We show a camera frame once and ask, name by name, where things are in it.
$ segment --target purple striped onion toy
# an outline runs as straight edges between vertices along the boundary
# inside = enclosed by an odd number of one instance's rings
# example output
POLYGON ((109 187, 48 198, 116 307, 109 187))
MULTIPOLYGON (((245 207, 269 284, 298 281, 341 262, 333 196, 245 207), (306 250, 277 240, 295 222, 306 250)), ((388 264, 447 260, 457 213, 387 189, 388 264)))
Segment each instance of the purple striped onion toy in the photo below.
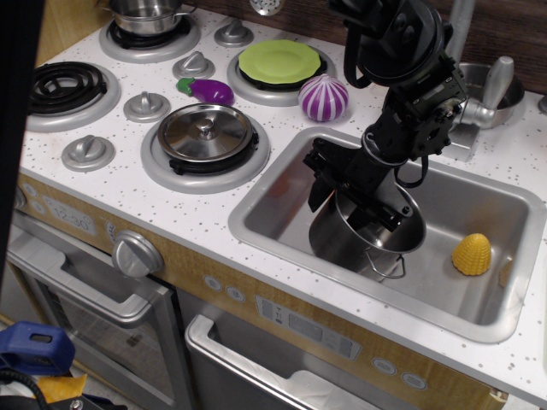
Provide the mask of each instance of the purple striped onion toy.
POLYGON ((312 120, 336 120, 348 107, 349 95, 344 84, 328 74, 313 77, 298 92, 298 103, 312 120))

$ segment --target metal pot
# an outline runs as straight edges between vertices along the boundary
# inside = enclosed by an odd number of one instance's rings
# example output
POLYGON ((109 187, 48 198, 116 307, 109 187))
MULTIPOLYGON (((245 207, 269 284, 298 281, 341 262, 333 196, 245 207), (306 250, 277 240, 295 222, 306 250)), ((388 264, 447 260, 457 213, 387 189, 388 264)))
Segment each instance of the metal pot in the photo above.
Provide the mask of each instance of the metal pot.
POLYGON ((374 280, 405 276, 403 254, 421 246, 426 225, 412 197, 397 188, 412 207, 413 215, 403 220, 394 232, 376 223, 354 229, 348 218, 356 205, 343 193, 332 195, 309 229, 314 254, 374 280))
POLYGON ((172 31, 183 15, 195 9, 182 0, 109 0, 107 10, 121 30, 150 37, 172 31))
POLYGON ((157 139, 182 173, 219 173, 245 161, 258 134, 239 110, 220 104, 193 104, 168 115, 157 139))

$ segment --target blue tool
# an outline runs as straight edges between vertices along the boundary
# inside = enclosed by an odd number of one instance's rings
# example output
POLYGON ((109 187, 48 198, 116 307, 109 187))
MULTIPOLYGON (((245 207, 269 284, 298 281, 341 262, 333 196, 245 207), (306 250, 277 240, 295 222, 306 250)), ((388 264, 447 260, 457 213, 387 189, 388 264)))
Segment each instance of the blue tool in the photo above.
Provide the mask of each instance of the blue tool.
POLYGON ((59 376, 70 369, 75 351, 72 341, 58 327, 21 321, 0 331, 0 369, 59 376))

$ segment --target silver pot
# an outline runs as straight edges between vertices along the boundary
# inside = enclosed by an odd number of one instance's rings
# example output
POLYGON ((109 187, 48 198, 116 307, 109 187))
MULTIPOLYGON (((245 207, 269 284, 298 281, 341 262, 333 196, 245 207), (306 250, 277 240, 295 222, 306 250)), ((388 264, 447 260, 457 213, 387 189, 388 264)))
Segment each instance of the silver pot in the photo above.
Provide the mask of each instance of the silver pot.
POLYGON ((373 280, 402 278, 406 274, 403 254, 421 246, 426 224, 412 197, 397 188, 412 207, 413 215, 394 232, 375 223, 354 229, 348 218, 356 205, 344 194, 332 195, 309 229, 314 254, 373 280))
POLYGON ((107 10, 121 30, 150 37, 170 32, 195 9, 182 0, 109 0, 107 10))

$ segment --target wooden cabinet panel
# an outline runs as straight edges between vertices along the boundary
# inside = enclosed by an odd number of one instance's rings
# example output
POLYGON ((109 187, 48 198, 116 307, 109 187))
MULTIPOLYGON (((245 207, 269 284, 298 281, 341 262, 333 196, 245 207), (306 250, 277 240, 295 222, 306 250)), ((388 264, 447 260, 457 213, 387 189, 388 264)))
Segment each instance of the wooden cabinet panel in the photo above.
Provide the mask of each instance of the wooden cabinet panel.
POLYGON ((36 65, 98 30, 111 15, 96 5, 96 0, 47 0, 36 65))

